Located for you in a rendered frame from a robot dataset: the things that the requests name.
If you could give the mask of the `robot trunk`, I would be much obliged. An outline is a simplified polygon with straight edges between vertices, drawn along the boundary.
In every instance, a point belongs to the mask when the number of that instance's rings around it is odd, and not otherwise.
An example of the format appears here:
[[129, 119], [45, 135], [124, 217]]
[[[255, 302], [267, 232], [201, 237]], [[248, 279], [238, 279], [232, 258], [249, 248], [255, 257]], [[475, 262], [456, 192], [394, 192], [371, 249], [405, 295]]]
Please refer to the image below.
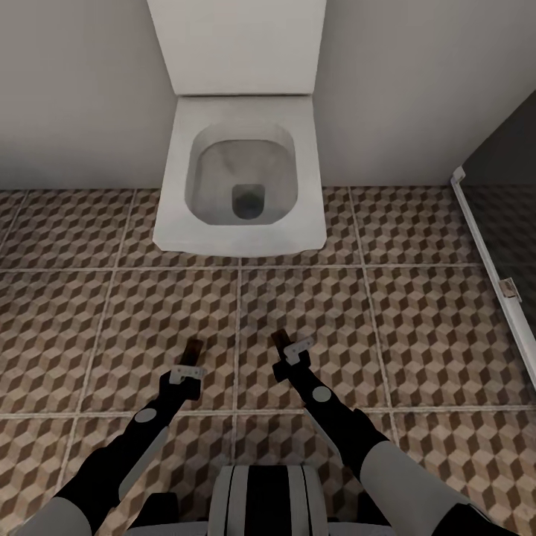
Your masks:
[[222, 466], [207, 536], [329, 536], [314, 466]]

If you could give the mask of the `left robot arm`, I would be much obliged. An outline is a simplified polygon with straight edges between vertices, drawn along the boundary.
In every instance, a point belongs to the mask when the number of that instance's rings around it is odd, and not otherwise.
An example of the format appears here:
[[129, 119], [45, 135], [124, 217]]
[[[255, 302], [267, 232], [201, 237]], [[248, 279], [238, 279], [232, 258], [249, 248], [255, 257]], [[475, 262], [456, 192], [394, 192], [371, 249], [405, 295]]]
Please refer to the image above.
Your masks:
[[166, 444], [177, 410], [200, 398], [199, 377], [207, 373], [206, 367], [179, 364], [163, 374], [157, 399], [135, 414], [123, 435], [93, 452], [13, 536], [94, 536]]

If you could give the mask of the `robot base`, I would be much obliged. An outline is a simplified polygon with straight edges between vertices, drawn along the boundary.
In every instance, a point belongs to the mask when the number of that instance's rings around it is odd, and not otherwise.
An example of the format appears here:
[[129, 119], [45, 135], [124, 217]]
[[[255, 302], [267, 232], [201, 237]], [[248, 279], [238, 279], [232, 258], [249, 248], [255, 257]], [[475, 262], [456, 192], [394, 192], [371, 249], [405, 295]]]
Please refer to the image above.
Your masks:
[[[360, 494], [357, 518], [358, 523], [349, 523], [328, 517], [329, 536], [398, 536], [369, 494]], [[177, 495], [152, 493], [137, 521], [121, 536], [207, 536], [209, 517], [188, 523], [178, 520]]]

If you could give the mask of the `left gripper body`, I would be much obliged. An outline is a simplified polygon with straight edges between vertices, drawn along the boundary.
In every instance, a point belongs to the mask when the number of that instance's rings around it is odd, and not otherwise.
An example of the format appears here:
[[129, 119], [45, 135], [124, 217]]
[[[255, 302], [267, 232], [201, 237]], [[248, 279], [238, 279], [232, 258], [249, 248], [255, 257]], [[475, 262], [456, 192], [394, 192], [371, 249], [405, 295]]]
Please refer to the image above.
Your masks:
[[180, 384], [170, 384], [170, 375], [163, 374], [159, 380], [159, 395], [170, 394], [178, 401], [178, 407], [185, 402], [185, 400], [198, 400], [200, 398], [200, 384], [201, 380], [194, 377], [186, 377], [185, 381]]

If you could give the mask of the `mousetrap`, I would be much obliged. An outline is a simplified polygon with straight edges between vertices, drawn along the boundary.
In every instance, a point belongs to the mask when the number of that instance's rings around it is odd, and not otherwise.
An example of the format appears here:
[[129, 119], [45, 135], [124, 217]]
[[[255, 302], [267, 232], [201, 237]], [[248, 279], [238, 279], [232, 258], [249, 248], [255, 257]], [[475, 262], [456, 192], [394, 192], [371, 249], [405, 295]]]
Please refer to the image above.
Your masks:
[[196, 366], [204, 342], [204, 340], [194, 339], [194, 337], [190, 337], [179, 364], [186, 366]]
[[282, 352], [284, 352], [284, 349], [292, 343], [287, 331], [284, 328], [275, 331], [275, 333], [272, 334], [272, 339], [276, 345], [276, 349], [279, 348]]

